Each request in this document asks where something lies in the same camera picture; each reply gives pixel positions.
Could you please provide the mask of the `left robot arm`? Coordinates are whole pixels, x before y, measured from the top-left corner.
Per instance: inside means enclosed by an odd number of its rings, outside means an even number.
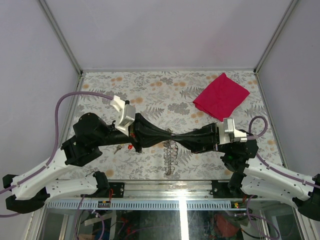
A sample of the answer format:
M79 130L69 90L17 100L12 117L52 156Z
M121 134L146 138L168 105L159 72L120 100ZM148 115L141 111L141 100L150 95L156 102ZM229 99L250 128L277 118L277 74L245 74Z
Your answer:
M112 124L107 125L94 113L86 113L73 126L74 136L54 150L49 159L24 174L3 177L4 188L11 192L5 200L7 210L27 214L53 199L110 197L107 176L101 171L75 180L59 180L59 177L99 158L103 154L99 149L102 146L131 144L139 153L143 148L172 139L169 131L148 122L128 101L114 96L110 104L117 112Z

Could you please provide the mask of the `metal ring key organizer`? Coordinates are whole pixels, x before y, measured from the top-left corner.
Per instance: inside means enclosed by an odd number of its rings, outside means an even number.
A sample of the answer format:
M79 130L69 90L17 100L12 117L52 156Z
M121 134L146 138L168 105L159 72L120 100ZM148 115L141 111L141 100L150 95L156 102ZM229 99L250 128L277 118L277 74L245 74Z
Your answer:
M178 165L179 147L173 140L166 140L163 142L163 159L164 159L164 171L166 176L173 175L175 172L175 166Z

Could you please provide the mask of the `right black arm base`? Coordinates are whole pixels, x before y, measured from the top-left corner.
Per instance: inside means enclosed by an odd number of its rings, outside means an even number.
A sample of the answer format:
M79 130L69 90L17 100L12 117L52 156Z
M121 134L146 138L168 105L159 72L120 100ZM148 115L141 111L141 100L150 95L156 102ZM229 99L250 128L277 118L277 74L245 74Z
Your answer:
M246 175L234 172L229 180L211 180L210 195L214 199L243 198L246 194L241 190Z

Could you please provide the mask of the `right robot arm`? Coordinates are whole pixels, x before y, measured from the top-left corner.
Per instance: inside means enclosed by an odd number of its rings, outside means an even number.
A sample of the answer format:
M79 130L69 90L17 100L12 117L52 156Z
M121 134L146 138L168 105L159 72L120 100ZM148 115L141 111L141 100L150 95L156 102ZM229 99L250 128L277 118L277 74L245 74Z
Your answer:
M219 152L224 166L232 172L228 192L269 198L285 203L303 216L320 219L320 176L309 176L263 160L258 154L258 135L235 127L232 118L206 125L172 139L194 154Z

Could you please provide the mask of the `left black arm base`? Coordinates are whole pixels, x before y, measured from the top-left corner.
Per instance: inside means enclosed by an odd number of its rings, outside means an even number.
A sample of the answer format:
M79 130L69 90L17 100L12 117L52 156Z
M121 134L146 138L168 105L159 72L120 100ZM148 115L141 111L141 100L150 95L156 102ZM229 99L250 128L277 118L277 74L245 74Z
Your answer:
M93 198L123 198L125 193L124 182L109 182L104 172L93 174L97 190L91 195Z

